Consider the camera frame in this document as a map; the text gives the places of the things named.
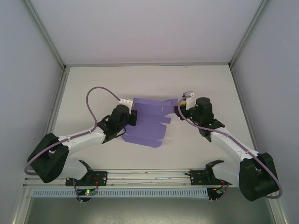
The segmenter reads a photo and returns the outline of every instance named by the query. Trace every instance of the purple cloth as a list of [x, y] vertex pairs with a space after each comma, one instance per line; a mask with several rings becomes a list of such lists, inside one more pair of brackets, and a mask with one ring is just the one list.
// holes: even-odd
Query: purple cloth
[[174, 113], [174, 105], [178, 99], [166, 101], [135, 98], [133, 109], [137, 110], [136, 126], [127, 126], [126, 134], [122, 139], [139, 145], [157, 148], [162, 145], [161, 140], [165, 137], [166, 126], [171, 118], [165, 116]]

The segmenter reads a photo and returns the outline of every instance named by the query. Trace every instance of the white table surface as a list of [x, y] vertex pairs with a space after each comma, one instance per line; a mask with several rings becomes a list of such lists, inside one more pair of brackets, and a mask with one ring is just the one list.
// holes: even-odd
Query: white table surface
[[[56, 120], [54, 134], [68, 135], [93, 126], [85, 104], [87, 92], [104, 86], [119, 98], [167, 100], [193, 90], [196, 97], [208, 97], [216, 119], [247, 146], [253, 148], [234, 81], [226, 65], [130, 66], [71, 68]], [[98, 120], [110, 115], [117, 100], [104, 90], [90, 94], [90, 106]], [[234, 162], [199, 131], [175, 115], [167, 125], [163, 144], [151, 148], [114, 139], [73, 155], [93, 169], [181, 169], [204, 168], [222, 159]]]

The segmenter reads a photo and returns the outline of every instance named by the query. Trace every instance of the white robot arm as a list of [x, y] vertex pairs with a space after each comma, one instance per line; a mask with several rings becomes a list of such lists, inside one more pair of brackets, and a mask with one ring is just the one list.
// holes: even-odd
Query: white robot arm
[[233, 165], [217, 160], [207, 164], [205, 175], [201, 177], [203, 181], [224, 180], [239, 187], [250, 201], [280, 189], [272, 157], [250, 149], [233, 137], [224, 124], [214, 118], [210, 99], [195, 99], [192, 91], [183, 93], [183, 99], [186, 103], [179, 103], [175, 113], [181, 120], [197, 127], [203, 137], [221, 148], [235, 162]]
[[71, 156], [90, 146], [100, 145], [121, 136], [125, 133], [126, 125], [136, 125], [136, 111], [132, 110], [133, 100], [120, 99], [120, 103], [111, 115], [104, 117], [95, 127], [68, 136], [56, 136], [53, 133], [44, 136], [28, 157], [31, 167], [44, 183], [58, 177], [90, 181], [93, 177], [92, 169], [86, 162]]

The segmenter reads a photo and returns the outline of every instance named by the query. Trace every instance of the purple cable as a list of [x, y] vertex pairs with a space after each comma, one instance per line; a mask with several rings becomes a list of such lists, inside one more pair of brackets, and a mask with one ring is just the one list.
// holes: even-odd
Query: purple cable
[[[87, 93], [87, 95], [86, 95], [86, 105], [87, 105], [87, 108], [88, 108], [90, 114], [92, 115], [92, 117], [93, 117], [93, 119], [94, 119], [94, 127], [91, 129], [91, 132], [93, 132], [93, 131], [96, 129], [96, 127], [97, 127], [97, 123], [98, 123], [98, 122], [97, 122], [97, 119], [96, 119], [95, 115], [93, 114], [92, 110], [90, 109], [90, 106], [89, 106], [89, 103], [88, 103], [88, 97], [89, 97], [89, 94], [91, 93], [91, 91], [93, 91], [93, 90], [95, 90], [95, 89], [103, 89], [103, 90], [106, 90], [107, 92], [111, 93], [111, 94], [112, 94], [118, 101], [121, 100], [121, 99], [119, 99], [113, 92], [111, 92], [109, 89], [107, 89], [107, 88], [105, 88], [105, 87], [96, 86], [96, 87], [91, 88], [90, 91], [88, 91], [88, 93]], [[81, 134], [77, 134], [77, 135], [71, 136], [71, 137], [70, 137], [70, 140], [71, 140], [71, 139], [74, 139], [74, 138], [81, 137], [81, 136], [86, 135], [86, 134], [89, 134], [89, 133], [90, 133], [90, 132], [87, 131], [87, 132], [84, 132], [84, 133], [81, 133]], [[43, 153], [49, 151], [51, 148], [53, 148], [53, 147], [55, 147], [55, 146], [57, 146], [57, 145], [59, 145], [59, 144], [61, 144], [61, 143], [64, 143], [64, 142], [66, 142], [66, 141], [68, 141], [68, 140], [69, 140], [69, 139], [67, 138], [67, 139], [63, 139], [63, 140], [61, 140], [61, 141], [59, 141], [59, 142], [56, 142], [56, 143], [54, 143], [53, 145], [50, 145], [50, 146], [46, 147], [44, 150], [42, 150], [41, 152], [39, 152], [38, 154], [36, 154], [36, 155], [35, 155], [35, 156], [34, 156], [34, 157], [27, 163], [27, 165], [26, 165], [26, 167], [25, 167], [25, 169], [24, 169], [24, 172], [25, 172], [26, 174], [28, 174], [28, 175], [37, 175], [36, 173], [30, 173], [30, 172], [28, 172], [28, 168], [29, 168], [29, 166], [31, 165], [31, 163], [33, 163], [34, 160], [36, 160], [36, 159], [37, 159], [40, 155], [42, 155]]]
[[75, 183], [75, 179], [73, 178], [73, 185], [74, 185], [74, 189], [75, 189], [75, 193], [77, 195], [77, 199], [81, 202], [83, 202], [83, 200], [80, 198], [79, 194], [78, 194], [78, 191], [76, 189], [76, 183]]
[[252, 158], [257, 161], [267, 172], [268, 174], [273, 178], [273, 180], [275, 181], [275, 183], [277, 184], [278, 188], [279, 188], [279, 194], [276, 195], [276, 196], [265, 196], [266, 198], [269, 198], [269, 199], [277, 199], [277, 198], [280, 198], [282, 196], [282, 186], [279, 182], [279, 180], [276, 178], [276, 176], [268, 169], [268, 167], [266, 167], [255, 155], [253, 155], [246, 147], [244, 147], [237, 139], [235, 139], [234, 137], [232, 137], [231, 135], [229, 135], [228, 133], [224, 133], [224, 132], [221, 132], [221, 131], [217, 131], [217, 130], [214, 130], [214, 129], [211, 129], [211, 128], [206, 128], [206, 127], [201, 127], [201, 126], [198, 126], [190, 121], [188, 121], [188, 119], [182, 114], [181, 112], [181, 108], [180, 108], [180, 105], [181, 105], [181, 102], [183, 100], [185, 100], [186, 98], [189, 98], [191, 96], [186, 96], [186, 97], [183, 97], [180, 99], [180, 101], [178, 102], [178, 112], [179, 114], [181, 115], [181, 117], [187, 121], [187, 123], [189, 123], [190, 125], [196, 127], [196, 128], [199, 128], [199, 129], [202, 129], [202, 130], [206, 130], [206, 131], [210, 131], [210, 132], [215, 132], [215, 133], [218, 133], [218, 134], [223, 134], [225, 135], [226, 137], [230, 138], [235, 144], [237, 144], [242, 150], [244, 150], [246, 153], [248, 153], [250, 156], [252, 156]]

